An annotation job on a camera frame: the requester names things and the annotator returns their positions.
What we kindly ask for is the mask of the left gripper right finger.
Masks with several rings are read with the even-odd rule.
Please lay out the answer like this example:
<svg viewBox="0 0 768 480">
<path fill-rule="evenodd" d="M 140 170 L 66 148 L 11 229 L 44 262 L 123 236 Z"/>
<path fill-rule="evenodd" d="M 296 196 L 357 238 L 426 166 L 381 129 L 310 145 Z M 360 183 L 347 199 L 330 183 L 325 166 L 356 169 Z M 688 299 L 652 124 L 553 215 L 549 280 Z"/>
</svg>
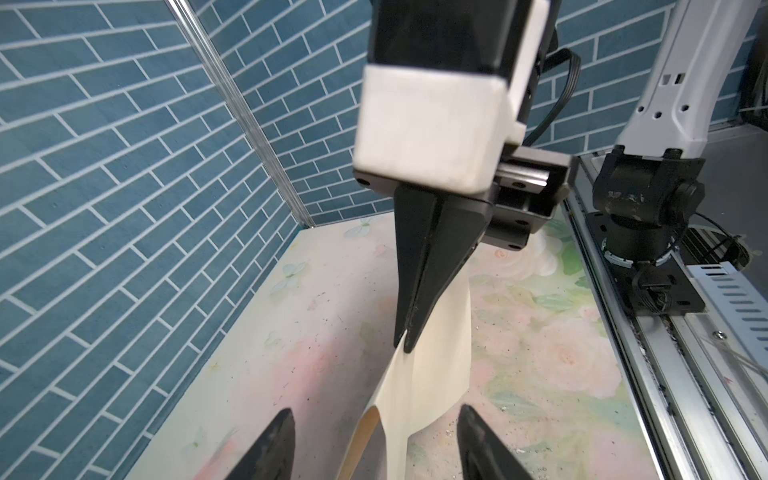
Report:
<svg viewBox="0 0 768 480">
<path fill-rule="evenodd" d="M 533 480 L 533 476 L 469 404 L 461 406 L 457 440 L 463 479 Z"/>
</svg>

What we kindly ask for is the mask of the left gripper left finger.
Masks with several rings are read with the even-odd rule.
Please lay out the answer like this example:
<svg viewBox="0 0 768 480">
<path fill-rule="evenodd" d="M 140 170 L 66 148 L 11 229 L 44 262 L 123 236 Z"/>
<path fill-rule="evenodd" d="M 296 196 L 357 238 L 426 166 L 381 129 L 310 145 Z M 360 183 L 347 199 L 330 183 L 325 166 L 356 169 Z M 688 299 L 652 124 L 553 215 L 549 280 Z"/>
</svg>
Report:
<svg viewBox="0 0 768 480">
<path fill-rule="evenodd" d="M 289 480 L 296 445 L 295 420 L 290 408 L 280 410 L 226 480 Z"/>
</svg>

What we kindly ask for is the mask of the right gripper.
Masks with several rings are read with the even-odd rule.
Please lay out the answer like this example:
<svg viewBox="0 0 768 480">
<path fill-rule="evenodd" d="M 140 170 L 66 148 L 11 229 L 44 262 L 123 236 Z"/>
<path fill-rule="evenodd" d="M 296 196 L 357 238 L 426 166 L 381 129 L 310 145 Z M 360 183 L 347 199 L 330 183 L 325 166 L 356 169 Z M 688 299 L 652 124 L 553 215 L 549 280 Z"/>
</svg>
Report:
<svg viewBox="0 0 768 480">
<path fill-rule="evenodd" d="M 364 172 L 361 185 L 394 200 L 398 300 L 395 340 L 412 352 L 435 305 L 479 242 L 521 250 L 569 195 L 575 156 L 505 148 L 490 187 L 461 194 Z"/>
</svg>

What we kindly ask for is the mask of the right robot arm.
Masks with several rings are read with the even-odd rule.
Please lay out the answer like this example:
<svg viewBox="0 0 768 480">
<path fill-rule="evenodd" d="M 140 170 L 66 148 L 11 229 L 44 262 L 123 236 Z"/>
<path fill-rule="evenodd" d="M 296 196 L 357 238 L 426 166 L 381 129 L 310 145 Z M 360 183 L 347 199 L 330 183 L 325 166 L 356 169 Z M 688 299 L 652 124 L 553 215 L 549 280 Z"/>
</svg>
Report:
<svg viewBox="0 0 768 480">
<path fill-rule="evenodd" d="M 559 48 L 555 1 L 376 1 L 353 172 L 394 202 L 394 344 L 415 349 L 438 300 L 481 242 L 520 250 L 569 194 L 574 156 L 534 147 L 527 126 L 542 74 L 579 57 Z M 604 158 L 593 205 L 602 251 L 635 313 L 674 309 L 654 280 L 703 200 L 710 118 L 757 11 L 754 1 L 680 1 L 645 91 Z"/>
</svg>

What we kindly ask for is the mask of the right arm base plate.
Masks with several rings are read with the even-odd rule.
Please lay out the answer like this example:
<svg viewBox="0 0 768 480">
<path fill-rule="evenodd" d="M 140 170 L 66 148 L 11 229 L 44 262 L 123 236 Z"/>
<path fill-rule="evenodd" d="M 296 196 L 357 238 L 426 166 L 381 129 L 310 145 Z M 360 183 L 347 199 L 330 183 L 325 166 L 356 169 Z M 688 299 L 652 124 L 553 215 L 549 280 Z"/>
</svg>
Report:
<svg viewBox="0 0 768 480">
<path fill-rule="evenodd" d="M 677 316 L 705 311 L 704 300 L 674 259 L 672 251 L 652 263 L 640 261 L 636 264 L 611 256 L 606 243 L 611 224 L 609 216 L 593 212 L 586 219 L 598 248 L 598 258 L 609 272 L 614 290 L 628 315 Z"/>
</svg>

